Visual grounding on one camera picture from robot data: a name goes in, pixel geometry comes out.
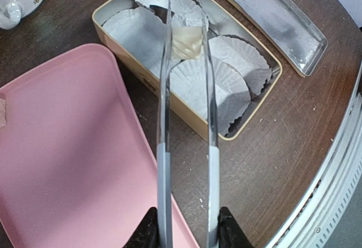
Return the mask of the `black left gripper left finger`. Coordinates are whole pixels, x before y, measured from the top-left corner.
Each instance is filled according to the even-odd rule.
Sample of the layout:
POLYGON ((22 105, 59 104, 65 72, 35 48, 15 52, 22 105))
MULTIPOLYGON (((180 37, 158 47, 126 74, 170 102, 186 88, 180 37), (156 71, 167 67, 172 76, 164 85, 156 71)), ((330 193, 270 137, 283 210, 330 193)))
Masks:
POLYGON ((151 207, 123 248, 158 248, 159 242, 157 208, 151 207))

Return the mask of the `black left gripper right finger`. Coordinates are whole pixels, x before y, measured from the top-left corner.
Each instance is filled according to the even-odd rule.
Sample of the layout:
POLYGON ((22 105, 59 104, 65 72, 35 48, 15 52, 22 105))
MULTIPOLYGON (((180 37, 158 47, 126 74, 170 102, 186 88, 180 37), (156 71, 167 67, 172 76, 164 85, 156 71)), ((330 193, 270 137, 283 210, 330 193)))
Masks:
POLYGON ((218 217, 219 248, 254 248, 227 207, 221 207, 218 217))

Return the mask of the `bear print tin lid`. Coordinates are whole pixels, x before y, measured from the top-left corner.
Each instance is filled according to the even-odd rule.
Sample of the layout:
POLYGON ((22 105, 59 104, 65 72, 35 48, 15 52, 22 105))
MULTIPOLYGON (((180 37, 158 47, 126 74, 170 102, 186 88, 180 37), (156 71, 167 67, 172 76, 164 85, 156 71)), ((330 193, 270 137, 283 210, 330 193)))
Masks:
POLYGON ((311 76, 328 41, 292 0, 228 0, 274 44, 302 77, 311 76))

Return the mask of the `white ridged chocolate square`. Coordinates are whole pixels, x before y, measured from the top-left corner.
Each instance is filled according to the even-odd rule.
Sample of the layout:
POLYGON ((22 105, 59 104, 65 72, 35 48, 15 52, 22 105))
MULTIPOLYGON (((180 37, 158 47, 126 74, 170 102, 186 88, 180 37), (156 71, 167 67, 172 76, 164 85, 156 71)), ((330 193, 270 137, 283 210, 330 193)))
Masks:
POLYGON ((174 27, 172 56, 177 60, 198 59, 202 48, 201 27, 174 27))

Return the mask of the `dark heart chocolate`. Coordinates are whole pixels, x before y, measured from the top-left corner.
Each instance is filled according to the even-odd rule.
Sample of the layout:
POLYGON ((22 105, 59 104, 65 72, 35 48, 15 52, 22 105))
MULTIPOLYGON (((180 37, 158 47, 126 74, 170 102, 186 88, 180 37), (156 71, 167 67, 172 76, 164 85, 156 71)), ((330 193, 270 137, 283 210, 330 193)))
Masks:
POLYGON ((167 9, 157 5, 150 5, 149 8, 158 16, 164 24, 167 24, 167 9))

